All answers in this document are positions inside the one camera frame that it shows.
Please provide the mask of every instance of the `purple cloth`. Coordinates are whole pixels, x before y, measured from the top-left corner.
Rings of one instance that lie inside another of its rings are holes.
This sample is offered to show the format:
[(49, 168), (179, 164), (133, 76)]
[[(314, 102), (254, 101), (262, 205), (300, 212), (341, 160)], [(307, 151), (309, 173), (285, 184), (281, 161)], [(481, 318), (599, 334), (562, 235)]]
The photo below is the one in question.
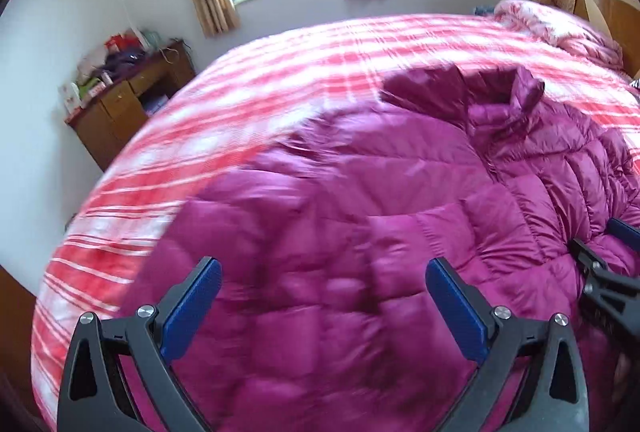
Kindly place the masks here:
[(428, 260), (444, 256), (492, 305), (569, 315), (597, 430), (617, 351), (580, 316), (566, 243), (638, 273), (636, 254), (604, 235), (610, 217), (640, 225), (638, 182), (619, 132), (543, 91), (523, 68), (414, 69), (378, 104), (309, 120), (187, 201), (122, 313), (212, 255), (222, 291), (174, 367), (220, 431), (426, 432), (475, 369), (425, 290)]

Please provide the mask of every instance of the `desk drawer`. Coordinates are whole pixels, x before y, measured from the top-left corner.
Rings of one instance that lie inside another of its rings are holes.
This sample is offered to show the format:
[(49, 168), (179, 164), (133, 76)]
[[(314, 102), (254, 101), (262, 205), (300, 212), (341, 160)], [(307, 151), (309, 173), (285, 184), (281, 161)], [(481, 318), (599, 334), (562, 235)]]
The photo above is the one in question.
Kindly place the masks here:
[(113, 119), (118, 118), (132, 103), (138, 103), (128, 82), (118, 84), (102, 98), (102, 105)]
[(142, 93), (166, 75), (167, 72), (168, 69), (164, 60), (147, 66), (143, 71), (129, 80), (133, 93), (137, 96), (142, 95)]
[(122, 142), (122, 146), (145, 125), (148, 120), (145, 110), (139, 102), (129, 104), (122, 114), (113, 120), (113, 132), (116, 138)]

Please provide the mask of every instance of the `wooden desk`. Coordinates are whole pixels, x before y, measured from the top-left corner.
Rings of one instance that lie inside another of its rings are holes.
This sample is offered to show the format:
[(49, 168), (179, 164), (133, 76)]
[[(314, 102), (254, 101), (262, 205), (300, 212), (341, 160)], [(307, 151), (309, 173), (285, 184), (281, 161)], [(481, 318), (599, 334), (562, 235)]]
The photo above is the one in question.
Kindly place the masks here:
[(102, 170), (148, 120), (145, 99), (171, 98), (194, 78), (184, 43), (176, 41), (169, 48), (175, 50), (164, 52), (169, 62), (159, 53), (149, 57), (126, 80), (107, 88), (67, 121)]

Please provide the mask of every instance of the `wooden cabinet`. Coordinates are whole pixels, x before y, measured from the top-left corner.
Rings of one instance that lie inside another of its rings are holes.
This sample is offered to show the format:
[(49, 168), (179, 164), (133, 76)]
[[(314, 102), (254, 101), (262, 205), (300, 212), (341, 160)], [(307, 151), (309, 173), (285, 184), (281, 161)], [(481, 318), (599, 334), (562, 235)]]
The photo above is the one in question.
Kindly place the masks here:
[(67, 123), (106, 170), (129, 140), (148, 120), (144, 104), (166, 95), (171, 98), (195, 77), (182, 41), (155, 54), (126, 80), (114, 84)]
[[(6, 376), (22, 404), (37, 415), (30, 371), (31, 320), (35, 303), (36, 298), (0, 267), (0, 307), (4, 316), (0, 340), (0, 385), (2, 377)], [(0, 430), (5, 430), (3, 425), (0, 425)]]

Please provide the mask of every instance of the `red and white striped bedsheet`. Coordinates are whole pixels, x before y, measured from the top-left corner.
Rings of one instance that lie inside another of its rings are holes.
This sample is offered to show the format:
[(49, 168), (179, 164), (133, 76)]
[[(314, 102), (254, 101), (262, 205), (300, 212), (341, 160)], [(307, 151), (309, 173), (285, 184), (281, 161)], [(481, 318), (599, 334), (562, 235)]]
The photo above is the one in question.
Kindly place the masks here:
[(44, 275), (33, 319), (36, 401), (55, 430), (66, 350), (78, 317), (116, 313), (185, 199), (324, 109), (377, 98), (412, 66), (463, 71), (522, 64), (546, 94), (623, 132), (640, 155), (640, 109), (616, 73), (491, 18), (361, 19), (263, 38), (220, 57), (136, 135), (88, 197)]

